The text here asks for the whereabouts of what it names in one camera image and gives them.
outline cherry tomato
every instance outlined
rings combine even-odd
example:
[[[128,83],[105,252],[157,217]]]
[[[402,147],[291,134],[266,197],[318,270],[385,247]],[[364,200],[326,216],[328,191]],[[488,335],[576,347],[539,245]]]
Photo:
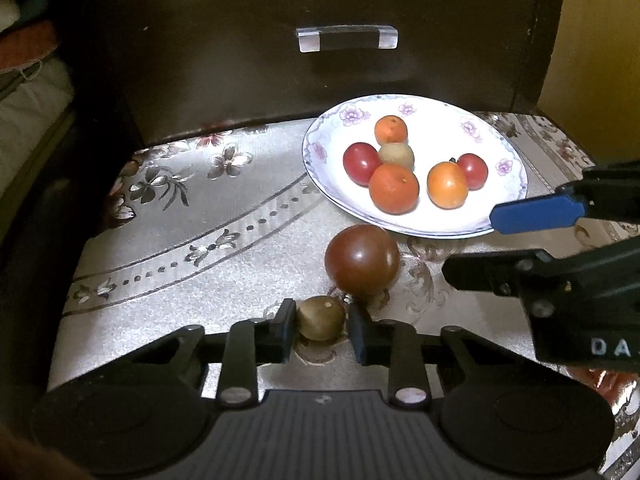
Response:
[[[368,186],[371,175],[382,162],[376,149],[366,142],[356,142],[342,156],[342,165],[349,178],[356,184]]]
[[[458,159],[458,165],[465,174],[466,184],[470,190],[475,191],[484,186],[489,175],[489,168],[484,160],[475,153],[465,153]]]

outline silver tablecloth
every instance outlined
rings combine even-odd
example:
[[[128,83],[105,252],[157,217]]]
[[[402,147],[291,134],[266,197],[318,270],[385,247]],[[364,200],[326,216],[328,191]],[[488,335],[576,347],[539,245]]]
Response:
[[[542,117],[479,113],[510,138],[527,166],[529,196],[581,176],[591,165]],[[312,120],[242,128],[171,142],[134,154],[107,200],[104,230],[85,245],[66,301],[49,385],[57,386],[183,325],[225,332],[232,323],[272,316],[283,298],[332,291],[324,273],[331,238],[356,219],[324,198],[300,153]],[[463,326],[533,358],[517,300],[459,292],[444,281],[443,259],[457,251],[542,247],[562,257],[638,234],[636,226],[581,221],[575,228],[469,240],[397,235],[401,275],[372,306],[375,318],[437,334]],[[213,396],[211,365],[204,395]],[[259,386],[385,390],[386,369],[360,367],[347,341],[296,346],[288,364],[258,370]],[[433,391],[440,391],[435,374]],[[607,476],[635,459],[640,392],[615,406],[616,439]]]

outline drawer handle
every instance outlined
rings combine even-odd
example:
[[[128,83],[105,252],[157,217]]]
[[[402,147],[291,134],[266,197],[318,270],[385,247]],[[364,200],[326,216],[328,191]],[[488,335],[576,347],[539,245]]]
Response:
[[[296,29],[300,52],[348,48],[396,48],[398,31],[389,25],[331,25]]]

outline plate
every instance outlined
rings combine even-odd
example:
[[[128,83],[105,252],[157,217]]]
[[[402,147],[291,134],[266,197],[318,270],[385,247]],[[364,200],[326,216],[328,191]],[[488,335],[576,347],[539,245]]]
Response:
[[[380,147],[373,130],[386,115],[406,122],[420,183],[417,206],[402,215],[376,208],[369,190],[354,183],[342,166],[342,155],[354,142]],[[438,162],[463,153],[484,159],[489,167],[487,181],[482,189],[470,191],[460,208],[440,209],[427,194],[427,174]],[[309,177],[335,205],[371,224],[416,237],[469,238],[490,233],[491,209],[527,195],[527,172],[505,137],[470,112],[425,97],[371,95],[336,105],[309,127],[302,156]]]

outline dark wooden panel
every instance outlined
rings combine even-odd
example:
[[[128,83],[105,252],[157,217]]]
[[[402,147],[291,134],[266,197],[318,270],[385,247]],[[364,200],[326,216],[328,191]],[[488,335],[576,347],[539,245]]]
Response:
[[[377,92],[526,111],[561,1],[98,0],[96,16],[140,134],[157,144]],[[392,25],[398,48],[299,52],[296,27],[351,23]]]

